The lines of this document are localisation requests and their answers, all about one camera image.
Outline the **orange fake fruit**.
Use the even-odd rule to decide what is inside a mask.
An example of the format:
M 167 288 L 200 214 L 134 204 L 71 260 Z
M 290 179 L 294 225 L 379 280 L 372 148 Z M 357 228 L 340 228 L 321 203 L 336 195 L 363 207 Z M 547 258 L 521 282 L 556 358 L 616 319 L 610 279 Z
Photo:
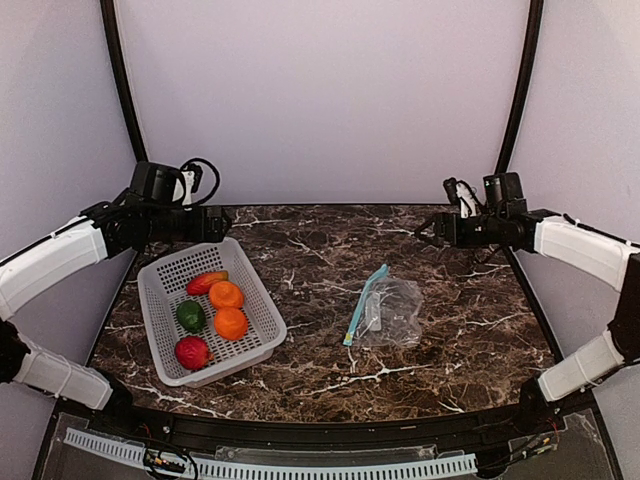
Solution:
M 214 316 L 214 329 L 220 337 L 229 341 L 242 339 L 248 331 L 248 326 L 248 319 L 239 308 L 221 308 Z
M 230 281 L 218 281 L 209 289 L 209 301 L 216 309 L 242 308 L 244 294 L 241 289 Z

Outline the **clear zip top bag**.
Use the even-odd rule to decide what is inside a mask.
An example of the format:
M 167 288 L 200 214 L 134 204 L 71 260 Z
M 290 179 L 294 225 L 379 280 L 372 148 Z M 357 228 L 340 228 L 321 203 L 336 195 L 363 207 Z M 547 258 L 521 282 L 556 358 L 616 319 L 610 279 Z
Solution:
M 342 344 L 372 348 L 417 346 L 422 337 L 418 314 L 424 295 L 415 281 L 390 275 L 383 264 L 366 280 Z

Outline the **green fake vegetable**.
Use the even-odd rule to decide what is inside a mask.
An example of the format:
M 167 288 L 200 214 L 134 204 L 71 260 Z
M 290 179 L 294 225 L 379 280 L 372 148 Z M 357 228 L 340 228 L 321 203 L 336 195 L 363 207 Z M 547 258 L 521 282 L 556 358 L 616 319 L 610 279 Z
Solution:
M 179 325 L 189 333 L 199 333 L 207 325 L 203 308 L 193 300 L 185 300 L 177 306 L 176 318 Z

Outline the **red fake apple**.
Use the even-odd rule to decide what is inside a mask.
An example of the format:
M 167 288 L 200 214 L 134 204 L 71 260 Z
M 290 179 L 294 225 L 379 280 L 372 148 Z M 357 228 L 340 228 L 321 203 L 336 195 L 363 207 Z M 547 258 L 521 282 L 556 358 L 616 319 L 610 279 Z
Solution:
M 187 336 L 179 340 L 174 347 L 174 355 L 178 363 L 190 371 L 203 369 L 214 360 L 213 352 L 198 336 Z

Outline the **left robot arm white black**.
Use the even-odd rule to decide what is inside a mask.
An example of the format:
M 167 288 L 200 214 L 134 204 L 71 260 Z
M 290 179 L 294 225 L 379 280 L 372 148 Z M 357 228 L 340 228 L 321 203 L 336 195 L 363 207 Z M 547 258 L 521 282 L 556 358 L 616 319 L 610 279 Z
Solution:
M 82 366 L 34 343 L 12 323 L 18 310 L 76 272 L 153 242 L 209 242 L 224 239 L 231 220 L 209 205 L 220 185 L 209 161 L 180 167 L 136 165 L 130 185 L 113 201 L 82 210 L 64 226 L 1 262 L 1 380 L 20 383 L 56 398 L 101 411 L 120 436 L 141 427 L 132 395 L 115 377 Z

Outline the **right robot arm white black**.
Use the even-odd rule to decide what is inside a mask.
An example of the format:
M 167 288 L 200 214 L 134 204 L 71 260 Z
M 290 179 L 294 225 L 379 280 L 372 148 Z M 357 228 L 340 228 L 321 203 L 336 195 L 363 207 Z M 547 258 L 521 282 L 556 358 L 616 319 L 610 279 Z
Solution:
M 484 177 L 484 203 L 462 180 L 449 178 L 443 186 L 459 209 L 431 216 L 416 229 L 419 240 L 433 246 L 524 250 L 585 272 L 619 295 L 605 331 L 541 373 L 525 390 L 524 401 L 511 410 L 511 426 L 530 434 L 547 420 L 550 404 L 638 362 L 639 245 L 567 214 L 529 209 L 515 172 Z

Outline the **white perforated plastic basket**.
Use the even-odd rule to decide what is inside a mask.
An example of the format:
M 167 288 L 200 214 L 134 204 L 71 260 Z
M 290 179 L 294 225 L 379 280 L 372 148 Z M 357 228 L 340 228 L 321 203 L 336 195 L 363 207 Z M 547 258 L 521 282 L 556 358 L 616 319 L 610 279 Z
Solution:
M 190 296 L 186 287 L 199 274 L 224 270 L 244 295 L 248 319 L 243 338 L 230 341 L 213 327 L 216 313 L 206 295 Z M 287 336 L 287 326 L 240 243 L 230 237 L 201 243 L 164 256 L 140 269 L 138 293 L 147 340 L 159 379 L 169 387 L 198 388 L 256 365 L 273 354 Z M 176 310 L 186 300 L 197 302 L 206 324 L 197 334 L 213 358 L 191 371 L 175 355 L 176 344 L 191 333 L 179 324 Z

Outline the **left black frame post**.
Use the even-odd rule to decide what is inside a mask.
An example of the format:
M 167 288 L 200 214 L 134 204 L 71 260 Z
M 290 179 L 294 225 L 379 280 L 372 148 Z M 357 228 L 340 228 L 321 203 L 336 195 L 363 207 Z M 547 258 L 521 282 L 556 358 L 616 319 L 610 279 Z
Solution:
M 118 21 L 116 18 L 116 5 L 112 0 L 100 0 L 99 4 L 112 75 L 129 143 L 136 163 L 146 162 L 148 155 L 126 72 Z

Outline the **black frame post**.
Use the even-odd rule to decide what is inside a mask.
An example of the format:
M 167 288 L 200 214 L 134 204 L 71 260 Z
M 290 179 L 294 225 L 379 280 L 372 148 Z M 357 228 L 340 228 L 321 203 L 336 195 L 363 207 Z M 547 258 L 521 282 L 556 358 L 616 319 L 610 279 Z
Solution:
M 508 172 L 524 115 L 534 70 L 544 12 L 543 0 L 531 0 L 526 21 L 523 48 L 509 116 L 493 174 Z
M 112 75 L 129 143 L 136 163 L 146 162 L 148 155 L 126 72 L 118 21 L 116 18 L 116 5 L 112 0 L 100 0 L 99 4 Z

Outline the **right black frame post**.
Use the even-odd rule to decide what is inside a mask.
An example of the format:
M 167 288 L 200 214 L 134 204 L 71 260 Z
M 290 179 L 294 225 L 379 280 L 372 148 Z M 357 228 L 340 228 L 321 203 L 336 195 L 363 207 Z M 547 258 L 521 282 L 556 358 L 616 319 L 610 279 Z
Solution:
M 523 48 L 509 116 L 493 174 L 508 172 L 524 115 L 534 70 L 544 12 L 543 0 L 531 0 L 526 21 Z

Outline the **black front rail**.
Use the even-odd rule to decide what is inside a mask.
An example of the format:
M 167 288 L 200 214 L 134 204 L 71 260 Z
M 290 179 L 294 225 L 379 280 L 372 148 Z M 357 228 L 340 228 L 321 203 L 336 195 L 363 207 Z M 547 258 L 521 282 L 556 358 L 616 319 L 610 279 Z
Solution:
M 583 394 L 568 401 L 559 414 L 540 418 L 524 430 L 517 423 L 518 407 L 398 421 L 364 423 L 283 423 L 214 419 L 132 407 L 126 419 L 117 422 L 84 407 L 59 401 L 49 419 L 47 434 L 67 420 L 100 433 L 136 437 L 152 444 L 169 444 L 194 452 L 212 452 L 218 447 L 248 447 L 293 450 L 365 450 L 434 444 L 440 451 L 504 449 L 509 440 L 525 435 L 559 430 L 566 425 L 561 415 L 594 405 L 593 396 Z

